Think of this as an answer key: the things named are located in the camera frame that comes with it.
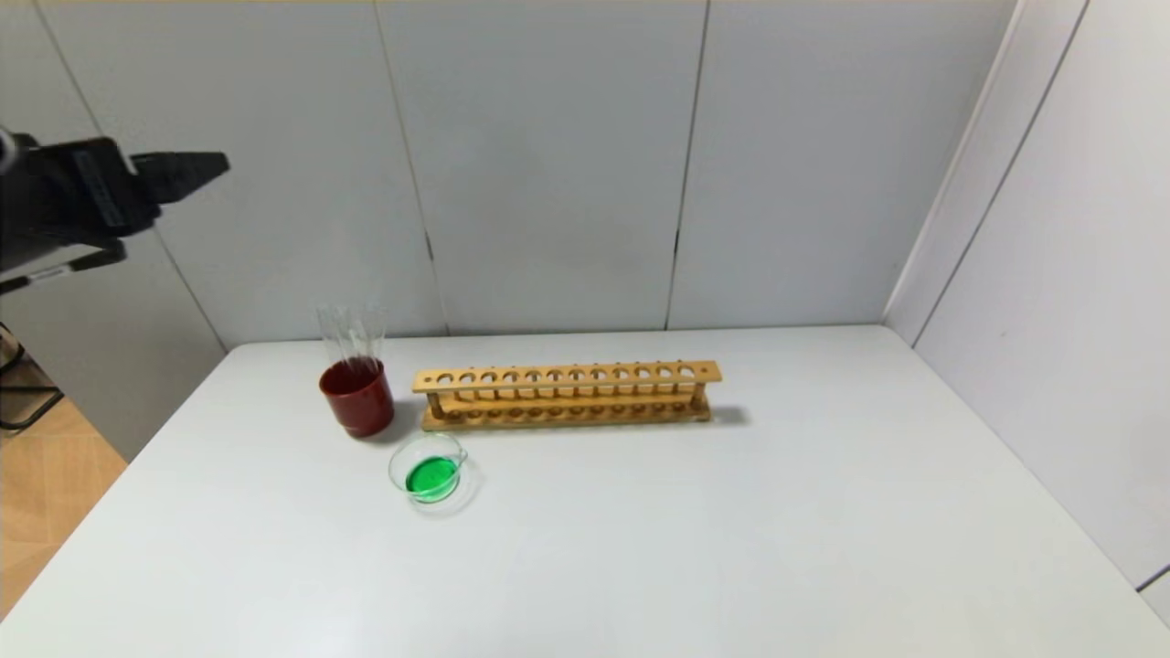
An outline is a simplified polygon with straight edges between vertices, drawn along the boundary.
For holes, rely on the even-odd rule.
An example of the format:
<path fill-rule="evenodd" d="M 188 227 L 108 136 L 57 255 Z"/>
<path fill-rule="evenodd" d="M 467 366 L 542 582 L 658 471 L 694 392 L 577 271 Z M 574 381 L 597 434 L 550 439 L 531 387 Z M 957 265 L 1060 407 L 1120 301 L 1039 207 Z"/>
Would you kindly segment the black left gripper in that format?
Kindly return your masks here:
<path fill-rule="evenodd" d="M 4 229 L 56 244 L 103 246 L 154 227 L 174 204 L 230 170 L 223 153 L 131 155 L 109 138 L 37 144 L 4 137 Z"/>

